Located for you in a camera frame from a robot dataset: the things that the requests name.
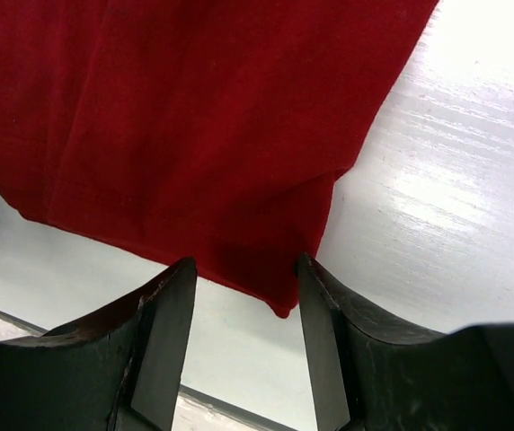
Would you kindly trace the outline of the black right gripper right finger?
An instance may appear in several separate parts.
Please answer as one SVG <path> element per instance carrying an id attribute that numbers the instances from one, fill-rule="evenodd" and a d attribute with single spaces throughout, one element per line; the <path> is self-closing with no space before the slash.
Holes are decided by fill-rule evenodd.
<path id="1" fill-rule="evenodd" d="M 514 323 L 445 334 L 296 266 L 320 430 L 514 430 Z"/>

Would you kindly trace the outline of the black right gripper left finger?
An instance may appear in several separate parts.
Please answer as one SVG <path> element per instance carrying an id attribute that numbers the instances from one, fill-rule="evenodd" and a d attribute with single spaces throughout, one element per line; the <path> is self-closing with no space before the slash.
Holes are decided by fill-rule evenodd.
<path id="1" fill-rule="evenodd" d="M 0 430 L 171 429 L 196 280 L 180 259 L 81 318 L 0 341 Z"/>

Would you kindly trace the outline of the dark red t shirt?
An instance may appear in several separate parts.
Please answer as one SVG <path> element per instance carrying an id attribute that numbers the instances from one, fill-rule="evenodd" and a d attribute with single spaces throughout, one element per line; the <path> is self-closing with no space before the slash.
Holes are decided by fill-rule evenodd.
<path id="1" fill-rule="evenodd" d="M 0 1 L 0 195 L 285 318 L 432 1 Z"/>

